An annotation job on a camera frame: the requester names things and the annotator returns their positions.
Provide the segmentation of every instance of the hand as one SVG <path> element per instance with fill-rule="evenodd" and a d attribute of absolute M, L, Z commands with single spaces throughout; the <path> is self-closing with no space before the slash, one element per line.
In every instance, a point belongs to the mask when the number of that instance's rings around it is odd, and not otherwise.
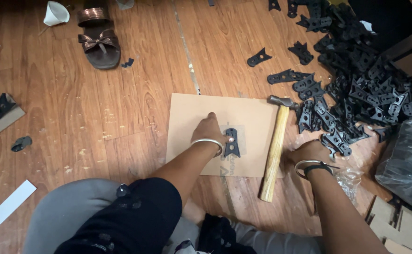
<path fill-rule="evenodd" d="M 215 116 L 214 112 L 209 113 L 207 118 L 201 120 L 196 129 L 193 131 L 192 139 L 190 141 L 193 142 L 201 138 L 214 139 L 222 143 L 222 145 L 234 141 L 232 137 L 225 136 L 221 133 L 219 122 L 217 121 L 217 116 Z"/>
<path fill-rule="evenodd" d="M 331 162 L 330 151 L 317 140 L 304 143 L 291 152 L 288 157 L 293 161 L 294 165 L 306 159 L 320 160 L 326 164 Z"/>

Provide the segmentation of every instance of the sandal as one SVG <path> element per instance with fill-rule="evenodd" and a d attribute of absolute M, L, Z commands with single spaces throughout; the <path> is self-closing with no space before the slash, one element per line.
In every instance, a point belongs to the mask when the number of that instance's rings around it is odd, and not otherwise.
<path fill-rule="evenodd" d="M 77 24 L 84 28 L 78 35 L 85 56 L 97 69 L 110 69 L 120 61 L 118 37 L 110 29 L 110 17 L 106 8 L 84 9 L 77 13 Z"/>

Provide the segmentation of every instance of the silver bangle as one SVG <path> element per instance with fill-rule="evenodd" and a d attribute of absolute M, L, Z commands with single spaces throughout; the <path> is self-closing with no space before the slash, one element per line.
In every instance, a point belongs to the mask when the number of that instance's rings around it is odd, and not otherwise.
<path fill-rule="evenodd" d="M 222 143 L 216 141 L 215 139 L 211 139 L 211 138 L 200 138 L 200 139 L 194 140 L 194 141 L 190 144 L 190 146 L 192 146 L 193 144 L 195 144 L 195 143 L 197 143 L 197 142 L 201 142 L 201 141 L 209 141 L 209 142 L 215 143 L 215 144 L 217 144 L 217 146 L 219 146 L 219 150 L 218 150 L 217 153 L 215 154 L 214 158 L 217 157 L 217 156 L 219 156 L 220 154 L 222 154 L 222 152 L 223 152 L 223 145 L 222 145 Z"/>
<path fill-rule="evenodd" d="M 330 170 L 333 172 L 333 169 L 332 168 L 336 168 L 336 169 L 338 169 L 338 167 L 333 167 L 333 166 L 330 166 L 330 165 L 328 165 L 328 164 L 326 164 L 325 162 L 323 162 L 323 161 L 321 161 L 321 160 L 316 160 L 316 159 L 305 159 L 305 160 L 302 160 L 302 161 L 300 161 L 299 163 L 297 163 L 296 165 L 295 165 L 295 168 L 294 168 L 294 170 L 295 170 L 295 172 L 297 173 L 297 175 L 299 176 L 299 177 L 301 177 L 301 178 L 303 178 L 303 179 L 306 179 L 306 180 L 308 180 L 308 178 L 305 176 L 305 175 L 302 175 L 302 174 L 300 174 L 300 172 L 298 171 L 298 167 L 301 165 L 301 164 L 303 164 L 303 163 L 308 163 L 308 162 L 314 162 L 314 163 L 317 163 L 317 164 L 319 164 L 319 165 L 326 165 L 326 166 L 328 166 L 328 167 L 330 167 Z"/>

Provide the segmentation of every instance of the clear plastic bag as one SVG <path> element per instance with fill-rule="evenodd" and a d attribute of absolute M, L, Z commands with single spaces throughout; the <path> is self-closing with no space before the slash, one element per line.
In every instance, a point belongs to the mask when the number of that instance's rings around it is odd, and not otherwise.
<path fill-rule="evenodd" d="M 356 192 L 358 185 L 361 183 L 361 176 L 363 171 L 347 168 L 347 169 L 333 169 L 334 178 L 349 197 L 352 204 L 357 207 Z"/>
<path fill-rule="evenodd" d="M 375 174 L 377 182 L 412 205 L 412 120 L 400 126 Z"/>

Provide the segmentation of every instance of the wooden floor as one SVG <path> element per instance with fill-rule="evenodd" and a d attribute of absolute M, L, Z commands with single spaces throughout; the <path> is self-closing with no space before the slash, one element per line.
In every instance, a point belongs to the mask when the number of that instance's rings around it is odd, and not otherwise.
<path fill-rule="evenodd" d="M 84 56 L 77 34 L 74 4 L 67 24 L 49 28 L 42 23 L 43 1 L 0 4 L 0 94 L 7 92 L 26 115 L 0 133 L 0 203 L 28 179 L 37 190 L 0 226 L 0 253 L 20 253 L 32 211 L 49 191 L 84 178 L 123 183 L 145 177 L 165 163 L 172 93 L 265 99 L 288 96 L 299 102 L 291 84 L 269 85 L 268 74 L 292 68 L 316 72 L 329 83 L 312 50 L 322 33 L 305 32 L 281 12 L 268 12 L 267 0 L 142 0 L 110 14 L 122 47 L 121 63 L 130 68 L 94 69 Z M 308 66 L 287 50 L 307 42 L 315 60 Z M 274 58 L 251 68 L 247 59 L 263 47 Z M 351 146 L 350 159 L 338 164 L 366 172 L 358 189 L 358 210 L 364 215 L 373 193 L 389 193 L 370 177 L 382 146 L 372 138 Z M 13 153 L 11 144 L 29 135 L 34 143 Z M 291 113 L 285 150 L 315 139 L 320 132 L 298 135 Z M 289 171 L 278 179 L 273 203 L 257 198 L 261 179 L 202 176 L 192 193 L 209 213 L 226 215 L 263 230 L 321 234 L 311 216 L 311 190 Z"/>

